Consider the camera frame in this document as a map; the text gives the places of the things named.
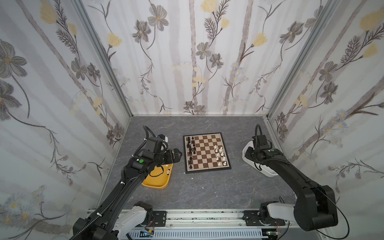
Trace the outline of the white plastic tray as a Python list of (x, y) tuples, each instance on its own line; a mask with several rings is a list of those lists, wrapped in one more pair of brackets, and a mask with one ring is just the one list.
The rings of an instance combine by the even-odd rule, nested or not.
[(242, 159), (245, 163), (247, 163), (248, 165), (250, 165), (252, 168), (256, 169), (257, 171), (259, 171), (260, 173), (262, 173), (263, 175), (269, 177), (269, 178), (272, 178), (272, 177), (275, 177), (277, 176), (278, 174), (273, 171), (271, 168), (265, 166), (265, 165), (260, 165), (260, 164), (257, 164), (257, 163), (254, 163), (253, 161), (249, 160), (246, 158), (245, 156), (245, 153), (246, 151), (248, 150), (248, 147), (253, 147), (253, 142), (252, 141), (249, 141), (246, 146), (243, 148), (242, 150)]

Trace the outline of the yellow plastic tray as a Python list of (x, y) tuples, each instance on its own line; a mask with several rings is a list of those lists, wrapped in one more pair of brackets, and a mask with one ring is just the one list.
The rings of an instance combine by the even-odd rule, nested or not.
[(173, 164), (162, 165), (161, 167), (155, 167), (154, 170), (146, 177), (142, 185), (152, 189), (165, 189), (170, 181), (171, 173), (167, 176), (167, 171), (173, 170)]

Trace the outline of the brown folding chess board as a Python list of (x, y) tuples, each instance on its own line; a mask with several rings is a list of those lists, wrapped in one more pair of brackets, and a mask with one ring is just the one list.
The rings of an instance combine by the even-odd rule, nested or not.
[(183, 143), (186, 174), (232, 168), (221, 133), (185, 135)]

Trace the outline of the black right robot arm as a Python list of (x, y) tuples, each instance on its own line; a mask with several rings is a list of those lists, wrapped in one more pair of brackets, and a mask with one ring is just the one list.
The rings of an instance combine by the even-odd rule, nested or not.
[(261, 204), (261, 218), (280, 219), (297, 223), (304, 231), (334, 227), (339, 223), (335, 193), (329, 186), (321, 186), (308, 178), (284, 154), (272, 148), (265, 135), (253, 137), (245, 158), (256, 166), (267, 166), (277, 173), (297, 196), (295, 204), (266, 202)]

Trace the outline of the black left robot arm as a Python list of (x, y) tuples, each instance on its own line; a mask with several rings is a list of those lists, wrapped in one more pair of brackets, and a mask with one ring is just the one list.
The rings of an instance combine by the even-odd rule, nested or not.
[(137, 202), (125, 215), (121, 212), (133, 192), (156, 168), (178, 163), (179, 149), (168, 148), (167, 137), (145, 138), (121, 171), (121, 179), (108, 197), (87, 218), (79, 218), (73, 226), (73, 240), (119, 240), (138, 225), (153, 220), (153, 207)]

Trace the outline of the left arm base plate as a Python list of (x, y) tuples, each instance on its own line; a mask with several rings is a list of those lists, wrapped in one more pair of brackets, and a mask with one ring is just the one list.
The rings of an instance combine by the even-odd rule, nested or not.
[(167, 211), (154, 211), (153, 218), (146, 226), (147, 228), (165, 227), (167, 220)]

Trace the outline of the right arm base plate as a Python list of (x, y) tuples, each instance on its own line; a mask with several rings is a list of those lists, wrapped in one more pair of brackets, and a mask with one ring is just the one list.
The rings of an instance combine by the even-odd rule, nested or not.
[(260, 213), (259, 210), (246, 210), (243, 213), (243, 220), (247, 227), (281, 227), (287, 224), (286, 221), (273, 219), (264, 212)]

